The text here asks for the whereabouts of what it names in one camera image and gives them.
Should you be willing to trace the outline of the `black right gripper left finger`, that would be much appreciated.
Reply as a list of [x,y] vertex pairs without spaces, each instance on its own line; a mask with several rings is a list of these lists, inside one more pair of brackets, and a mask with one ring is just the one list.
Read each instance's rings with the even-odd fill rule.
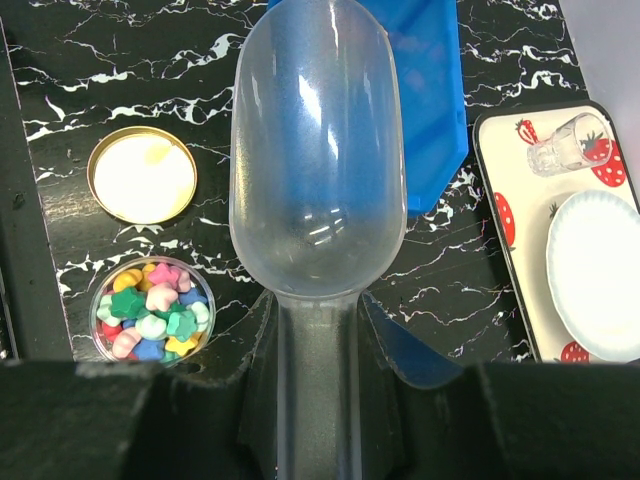
[[5,361],[5,479],[273,479],[273,425],[250,408],[274,298],[252,308],[191,359],[154,363]]

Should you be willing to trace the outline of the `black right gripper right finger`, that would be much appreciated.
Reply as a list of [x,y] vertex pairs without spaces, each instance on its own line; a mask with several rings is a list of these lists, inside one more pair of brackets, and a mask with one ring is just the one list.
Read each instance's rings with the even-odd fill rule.
[[368,441],[388,479],[635,479],[639,370],[462,367],[362,297],[389,413]]

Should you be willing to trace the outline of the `clear plastic scoop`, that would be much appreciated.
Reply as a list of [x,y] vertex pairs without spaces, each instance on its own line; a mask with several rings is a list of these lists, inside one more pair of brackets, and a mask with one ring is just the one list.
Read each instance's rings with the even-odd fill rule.
[[278,302],[282,479],[363,475],[357,304],[407,220],[388,35],[356,1],[282,1],[246,38],[231,126],[229,222]]

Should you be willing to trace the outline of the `blue bin of star candies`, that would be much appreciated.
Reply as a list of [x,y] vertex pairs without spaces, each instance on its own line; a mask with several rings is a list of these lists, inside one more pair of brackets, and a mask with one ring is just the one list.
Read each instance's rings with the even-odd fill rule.
[[454,1],[363,1],[389,34],[404,134],[407,215],[430,211],[468,154]]

